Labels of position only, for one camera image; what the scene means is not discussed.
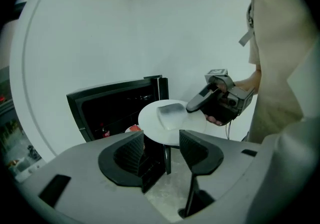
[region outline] gray machine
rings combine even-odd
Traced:
[[[261,145],[181,130],[180,151],[192,172],[183,222],[269,221],[311,177],[318,123],[289,125]],[[123,133],[68,149],[25,181],[29,203],[57,223],[168,223],[141,190],[143,137]]]
[[[252,101],[254,88],[244,91],[236,87],[227,72],[227,69],[214,69],[205,75],[207,85],[188,102],[189,113],[213,104],[215,114],[223,112],[221,118],[216,118],[222,120],[223,125],[242,114]]]

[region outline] beige shirt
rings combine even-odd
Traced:
[[[303,114],[287,79],[312,48],[317,28],[303,0],[253,0],[249,62],[261,82],[246,141],[262,143]]]

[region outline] white curved wall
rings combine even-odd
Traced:
[[[18,22],[10,61],[21,124],[45,161],[84,143],[66,94],[143,76],[169,78],[173,99],[189,100],[204,73],[227,67],[234,79],[254,70],[246,32],[250,0],[29,0]],[[254,102],[232,125],[247,133]],[[225,128],[208,133],[225,137]]]

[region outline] person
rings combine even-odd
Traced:
[[[249,41],[249,63],[256,71],[235,85],[244,90],[254,87],[258,97],[243,141],[262,143],[267,135],[303,117],[287,79],[314,45],[318,30],[303,0],[251,0],[247,25],[239,42],[244,46]],[[207,120],[221,125],[211,115]]]

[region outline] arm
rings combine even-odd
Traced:
[[[249,90],[254,87],[254,94],[257,94],[260,86],[261,74],[261,66],[256,65],[255,72],[249,78],[234,83],[243,90]]]

